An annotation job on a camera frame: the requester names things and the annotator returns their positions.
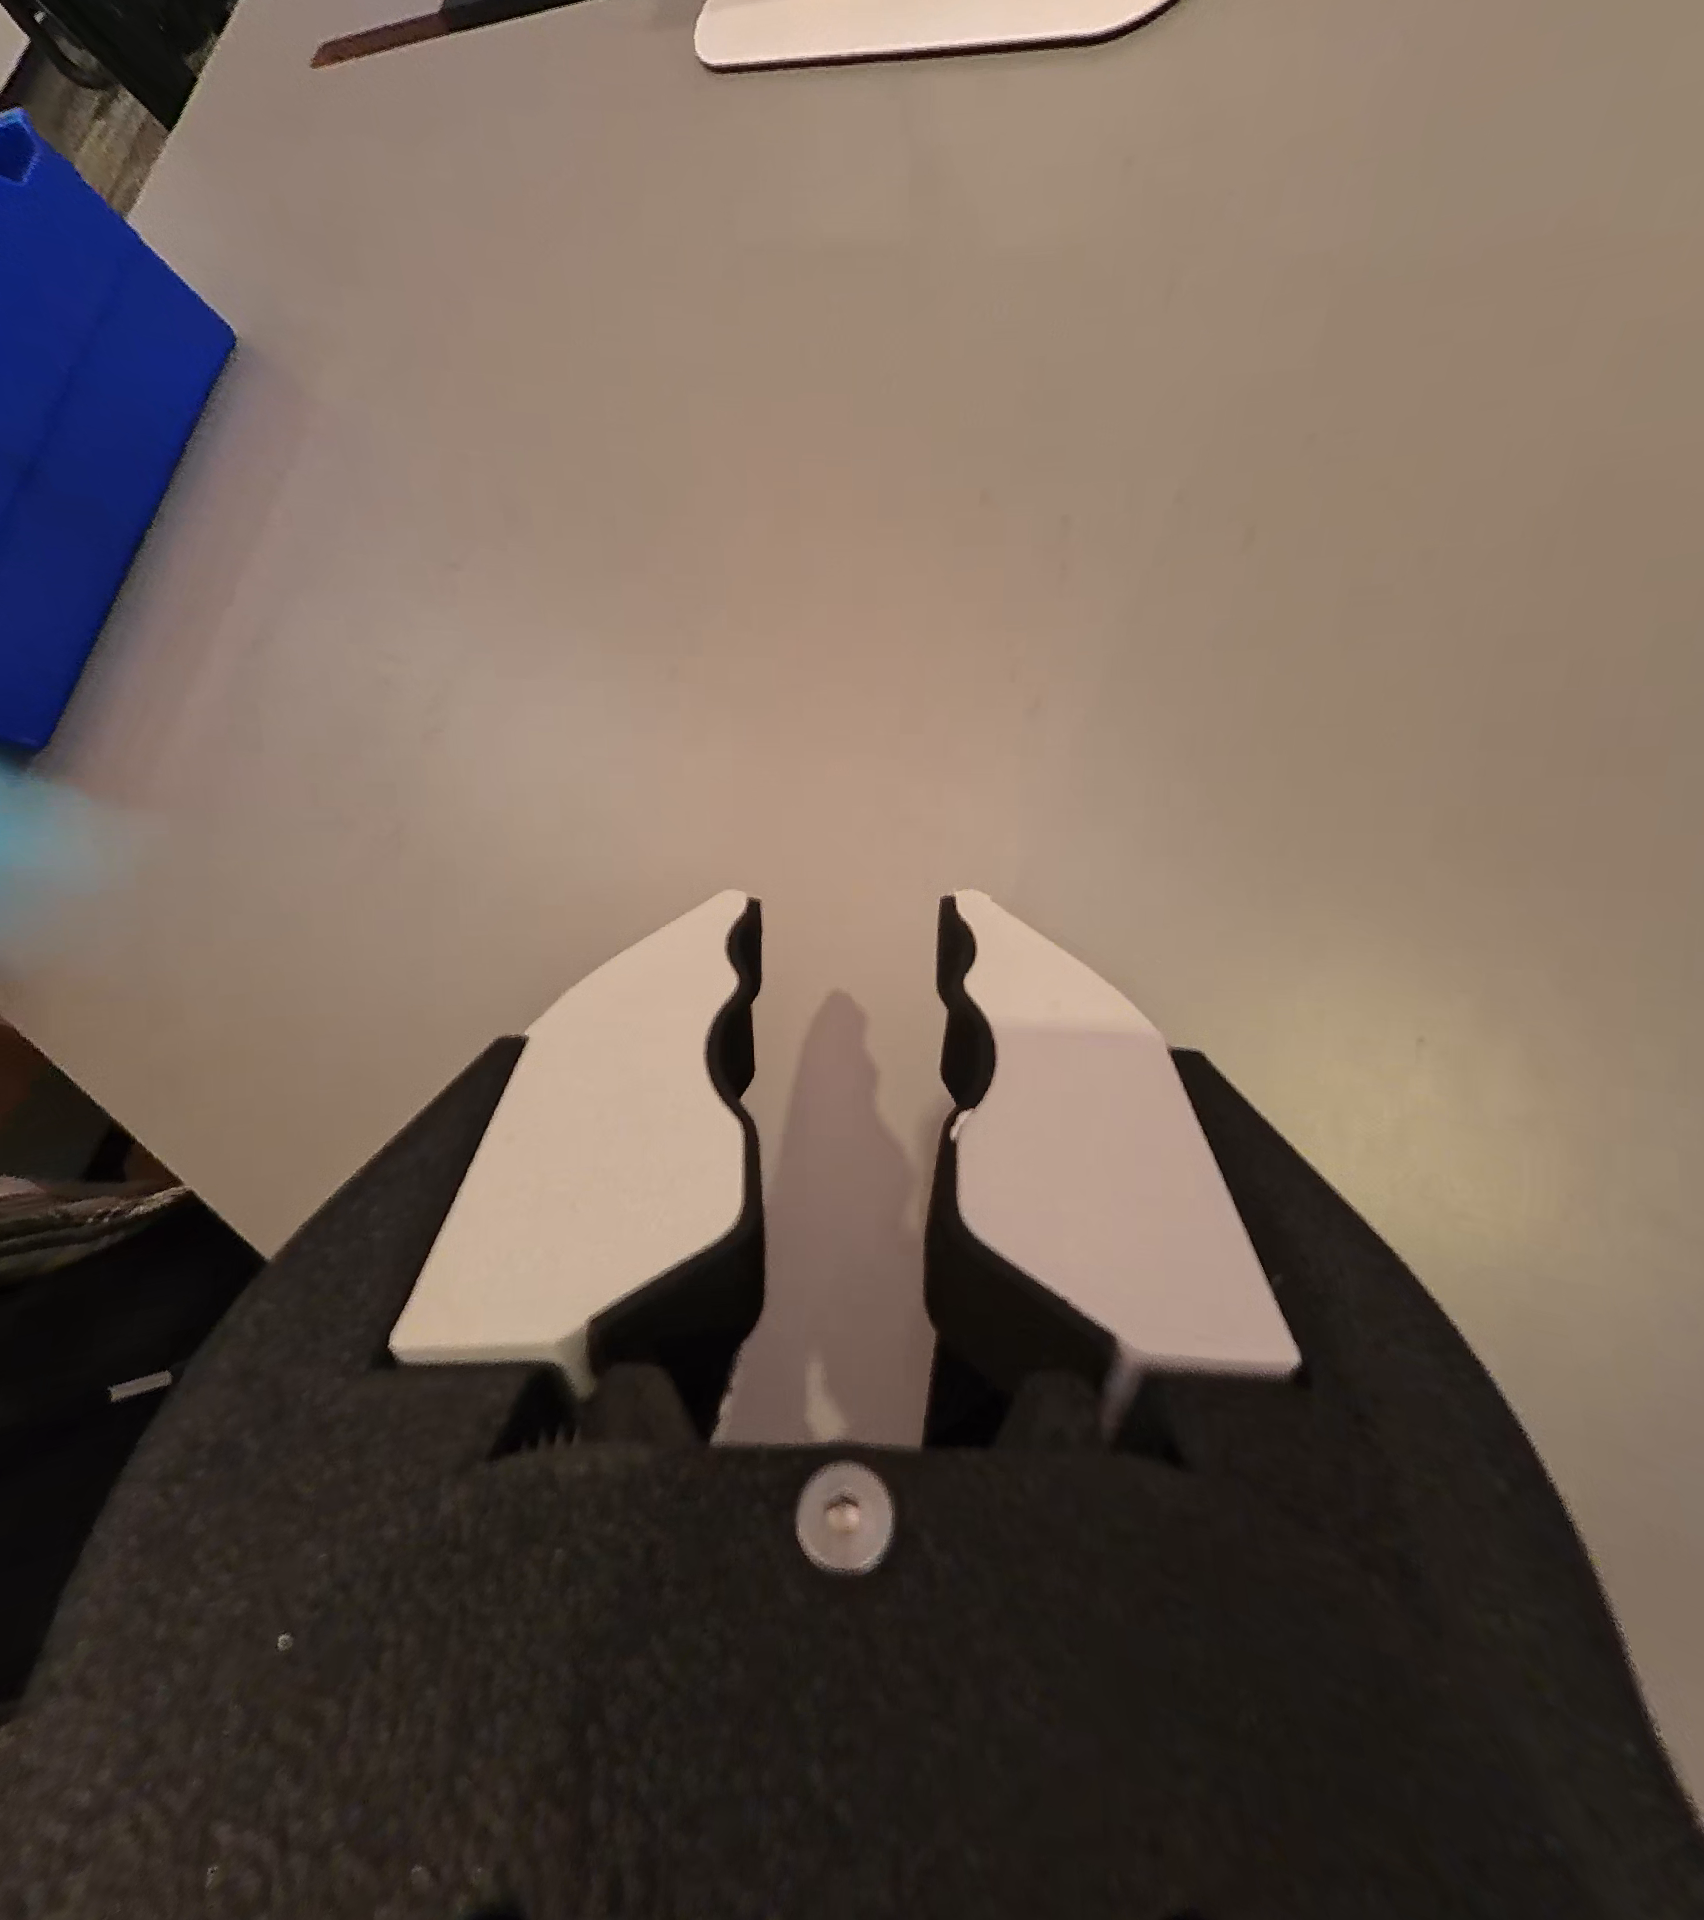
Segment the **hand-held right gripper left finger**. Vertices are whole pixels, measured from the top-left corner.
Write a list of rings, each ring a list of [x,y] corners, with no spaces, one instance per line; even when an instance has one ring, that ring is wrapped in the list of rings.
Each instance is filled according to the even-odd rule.
[[[389,1332],[397,1366],[521,1362],[575,1404],[648,1366],[716,1433],[766,1299],[761,981],[764,905],[716,893],[525,1030]]]

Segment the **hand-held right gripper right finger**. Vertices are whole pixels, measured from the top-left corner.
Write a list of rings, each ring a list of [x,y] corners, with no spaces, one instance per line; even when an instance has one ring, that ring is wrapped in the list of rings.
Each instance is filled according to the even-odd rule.
[[[1095,1430],[1162,1382],[1303,1387],[1303,1353],[1158,1025],[988,893],[938,900],[951,1113],[922,1229],[919,1437],[990,1448],[1061,1376]]]

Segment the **blue divided parts bin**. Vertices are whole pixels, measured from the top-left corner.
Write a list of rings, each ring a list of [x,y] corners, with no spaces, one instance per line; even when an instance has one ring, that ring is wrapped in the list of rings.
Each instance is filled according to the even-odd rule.
[[[235,345],[0,113],[0,750],[50,744]]]

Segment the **person's plaid shirt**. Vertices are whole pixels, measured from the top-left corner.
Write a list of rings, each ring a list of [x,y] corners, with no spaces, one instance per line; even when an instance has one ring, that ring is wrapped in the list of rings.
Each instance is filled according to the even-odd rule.
[[[160,1221],[191,1191],[179,1183],[59,1183],[0,1174],[0,1286],[85,1262]]]

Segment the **person's dark clothing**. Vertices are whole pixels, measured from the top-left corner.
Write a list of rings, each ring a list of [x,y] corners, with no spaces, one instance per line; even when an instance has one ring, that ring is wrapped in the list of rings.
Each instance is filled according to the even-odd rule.
[[[191,1212],[0,1286],[0,1716],[169,1382],[260,1269]]]

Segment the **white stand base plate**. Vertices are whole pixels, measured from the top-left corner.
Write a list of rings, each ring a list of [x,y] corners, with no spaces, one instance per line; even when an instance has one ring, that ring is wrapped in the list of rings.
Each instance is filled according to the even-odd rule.
[[[695,57],[715,72],[1095,46],[1170,3],[705,3]]]

